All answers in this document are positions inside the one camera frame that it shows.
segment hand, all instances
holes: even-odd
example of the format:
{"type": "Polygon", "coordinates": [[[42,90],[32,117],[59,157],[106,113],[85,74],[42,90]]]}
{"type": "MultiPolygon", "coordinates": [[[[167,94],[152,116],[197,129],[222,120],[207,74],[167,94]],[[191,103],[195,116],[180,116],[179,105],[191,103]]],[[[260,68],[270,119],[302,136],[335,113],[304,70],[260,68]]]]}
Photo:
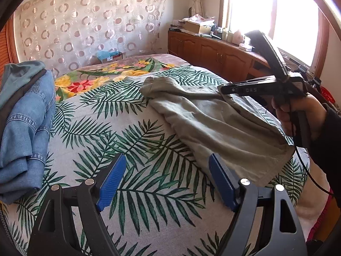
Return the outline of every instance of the hand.
{"type": "MultiPolygon", "coordinates": [[[[320,102],[311,94],[308,94],[303,98],[290,99],[291,111],[305,111],[306,118],[311,131],[311,139],[316,140],[321,134],[322,127],[327,117],[326,109],[320,104],[320,102]]],[[[292,137],[292,125],[289,116],[289,105],[277,105],[272,98],[272,106],[276,110],[277,118],[280,120],[285,134],[292,137]]]]}

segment cabinet top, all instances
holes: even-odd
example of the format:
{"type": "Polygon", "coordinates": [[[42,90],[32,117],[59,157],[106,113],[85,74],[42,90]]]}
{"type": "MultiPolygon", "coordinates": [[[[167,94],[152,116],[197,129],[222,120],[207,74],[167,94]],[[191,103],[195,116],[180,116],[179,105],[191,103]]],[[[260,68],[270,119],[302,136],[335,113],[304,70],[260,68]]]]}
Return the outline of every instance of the cabinet top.
{"type": "Polygon", "coordinates": [[[216,44],[228,46],[228,47],[231,47],[233,49],[237,49],[238,51],[247,54],[248,56],[252,57],[252,59],[254,59],[255,61],[260,62],[261,64],[265,65],[266,67],[270,67],[268,65],[268,62],[266,61],[266,59],[264,59],[261,55],[255,53],[255,52],[247,52],[247,51],[241,50],[241,49],[239,49],[238,45],[235,45],[233,43],[229,43],[227,41],[223,41],[223,40],[220,40],[220,39],[213,39],[213,38],[194,36],[194,35],[186,34],[186,33],[183,33],[183,32],[168,31],[168,33],[169,34],[178,34],[178,35],[182,35],[182,36],[186,36],[186,37],[195,37],[195,38],[199,38],[202,41],[206,41],[206,42],[211,42],[211,43],[216,43],[216,44]]]}

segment silver screw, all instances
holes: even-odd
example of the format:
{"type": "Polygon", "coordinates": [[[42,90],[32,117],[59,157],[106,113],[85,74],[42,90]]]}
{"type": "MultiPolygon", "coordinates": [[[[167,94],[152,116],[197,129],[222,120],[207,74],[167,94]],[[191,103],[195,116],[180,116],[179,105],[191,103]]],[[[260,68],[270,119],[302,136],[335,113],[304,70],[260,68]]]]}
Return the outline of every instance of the silver screw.
{"type": "Polygon", "coordinates": [[[51,189],[52,189],[53,191],[57,191],[57,190],[59,190],[59,185],[53,185],[53,186],[51,187],[51,189]]]}
{"type": "Polygon", "coordinates": [[[246,178],[243,178],[240,180],[240,182],[244,185],[244,186],[248,186],[250,185],[250,181],[246,178]]]}
{"type": "Polygon", "coordinates": [[[95,181],[92,178],[85,180],[85,184],[88,185],[88,186],[91,186],[93,183],[95,183],[95,181]]]}
{"type": "Polygon", "coordinates": [[[280,184],[276,185],[275,188],[276,188],[276,190],[278,190],[278,191],[284,191],[284,186],[282,186],[282,185],[280,185],[280,184]]]}

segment palm leaf print bedsheet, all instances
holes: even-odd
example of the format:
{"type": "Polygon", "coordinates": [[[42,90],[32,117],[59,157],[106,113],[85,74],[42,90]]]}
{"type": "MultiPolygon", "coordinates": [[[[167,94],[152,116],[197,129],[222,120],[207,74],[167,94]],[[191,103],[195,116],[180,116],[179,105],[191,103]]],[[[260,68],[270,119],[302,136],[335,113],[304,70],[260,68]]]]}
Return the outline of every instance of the palm leaf print bedsheet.
{"type": "MultiPolygon", "coordinates": [[[[226,81],[171,56],[176,63],[173,65],[179,66],[173,67],[170,55],[166,57],[169,66],[159,64],[151,74],[123,80],[111,77],[97,88],[80,87],[82,91],[57,103],[41,191],[12,205],[0,204],[13,240],[23,255],[48,188],[53,184],[63,187],[80,184],[109,164],[116,153],[127,157],[127,170],[102,217],[120,254],[214,255],[233,213],[223,205],[190,149],[178,139],[163,116],[148,106],[139,89],[151,75],[172,77],[181,85],[192,86],[219,85],[226,81]]],[[[143,60],[152,62],[154,58],[148,56],[143,60]]],[[[158,62],[162,62],[162,56],[158,56],[158,62]]],[[[96,80],[108,74],[90,76],[96,80]]],[[[257,102],[253,105],[254,114],[282,132],[274,116],[257,102]]],[[[303,149],[301,155],[309,166],[303,149]]],[[[294,155],[269,186],[283,184],[296,204],[305,181],[306,173],[294,155]]],[[[91,255],[77,208],[73,212],[81,248],[91,255]]],[[[255,241],[256,238],[250,239],[245,255],[255,241]]]]}

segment wooden cabinet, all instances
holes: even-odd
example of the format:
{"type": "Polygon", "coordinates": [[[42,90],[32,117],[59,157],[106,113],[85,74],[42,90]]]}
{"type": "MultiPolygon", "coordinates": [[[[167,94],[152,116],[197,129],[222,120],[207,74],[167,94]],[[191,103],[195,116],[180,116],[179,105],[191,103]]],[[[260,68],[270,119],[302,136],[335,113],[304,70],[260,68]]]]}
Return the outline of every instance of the wooden cabinet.
{"type": "Polygon", "coordinates": [[[250,76],[268,75],[262,71],[269,67],[264,58],[253,52],[242,51],[237,45],[225,41],[169,31],[168,52],[194,66],[206,68],[227,81],[239,82],[250,76]]]}

